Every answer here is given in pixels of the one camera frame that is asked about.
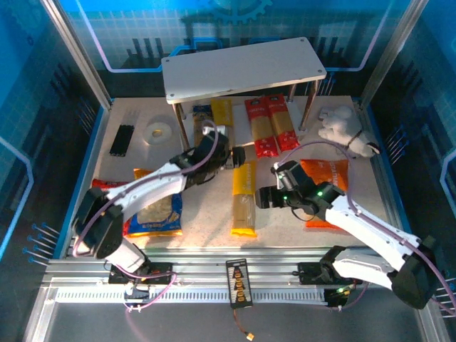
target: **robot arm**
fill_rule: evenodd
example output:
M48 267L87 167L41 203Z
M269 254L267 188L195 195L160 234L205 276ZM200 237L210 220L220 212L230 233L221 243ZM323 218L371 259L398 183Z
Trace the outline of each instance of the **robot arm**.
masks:
M219 126L217 131L224 132L223 126ZM106 259L120 270L138 276L148 274L150 262L147 257L134 244L122 238L123 223L142 208L166 196L208 181L222 167L241 166L245 161L244 149L235 147L229 150L228 138L222 133L218 133L214 152L207 159L215 136L214 131L207 132L198 147L172 158L159 170L139 180L106 192L99 188L89 189L73 220L73 229L81 240L75 244L76 252L73 254L78 256L78 246L84 244L89 250L84 255ZM89 221L104 207L103 214L87 230Z
M261 202L265 207L290 207L334 224L361 240L378 253L365 254L345 247L334 246L321 259L322 274L331 283L337 278L361 279L390 289L408 305L422 309L435 293L439 280L429 266L408 246L426 254L433 264L443 271L444 263L440 245L432 238L421 241L412 234L396 229L353 203L348 203L344 192L331 183L316 185L299 163L290 161L275 164L271 169L276 175L277 187L263 188ZM378 225L387 229L386 233ZM399 237L387 234L388 231Z

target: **orange bag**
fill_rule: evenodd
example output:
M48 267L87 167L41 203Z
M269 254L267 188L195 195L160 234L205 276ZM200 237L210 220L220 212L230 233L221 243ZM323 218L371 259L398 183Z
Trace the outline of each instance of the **orange bag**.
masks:
M301 166L306 174L316 183L330 182L343 191L348 190L348 160L301 160ZM314 217L306 222L307 228L336 228L339 227Z

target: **stuffed animal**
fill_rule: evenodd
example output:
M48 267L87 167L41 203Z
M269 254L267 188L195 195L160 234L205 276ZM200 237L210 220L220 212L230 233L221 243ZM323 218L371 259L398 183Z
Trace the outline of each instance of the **stuffed animal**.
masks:
M380 154L381 151L375 138L363 130L355 113L346 105L322 113L320 120L323 121L323 128L318 130L318 135L323 139L341 144L355 156L361 155L370 158L375 154Z

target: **glass panel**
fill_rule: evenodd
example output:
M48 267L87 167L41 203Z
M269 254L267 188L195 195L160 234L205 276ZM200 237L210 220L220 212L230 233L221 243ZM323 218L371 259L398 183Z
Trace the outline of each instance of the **glass panel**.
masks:
M334 92L359 95L408 1L61 0L61 4L110 94L139 97L163 96L163 57L299 36L309 38L328 71L352 72L328 76L338 79Z
M453 1L429 1L372 102L384 138L401 125L396 139L406 134L405 155L396 158L393 174L413 233L442 242L448 278L456 276L454 160L443 175L448 196L440 177L445 156L456 144L455 11Z
M39 1L1 1L0 41L0 340L22 341L55 241L32 225L58 236L98 103Z

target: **pasta package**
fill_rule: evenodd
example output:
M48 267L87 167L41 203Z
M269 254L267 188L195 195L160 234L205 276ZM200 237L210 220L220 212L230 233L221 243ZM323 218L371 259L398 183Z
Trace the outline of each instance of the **pasta package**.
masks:
M276 138L269 120L265 98L246 100L245 107L255 142L256 156L258 158L278 156Z
M147 176L152 171L134 169L135 179ZM174 194L156 201L134 214L128 237L173 237L182 235L180 217L182 214L181 194Z
M256 166L256 162L246 162L234 169L231 235L237 237L257 237L254 199Z
M212 110L210 105L194 105L193 106L193 143L198 146L204 135L204 120L213 120Z
M109 182L106 180L97 180L97 179L92 180L92 187L99 187L102 190L111 189L112 187L120 187L125 184L128 184L128 182ZM122 236L125 236L128 234L128 228L130 227L130 222L131 222L131 219L128 219L123 224Z
M227 128L229 148L234 146L234 120L232 102L228 98L211 100L212 117L215 125L224 125Z
M272 129L274 130L280 150L283 152L298 147L298 138L294 132L284 96L282 94L267 96L266 105L269 109Z

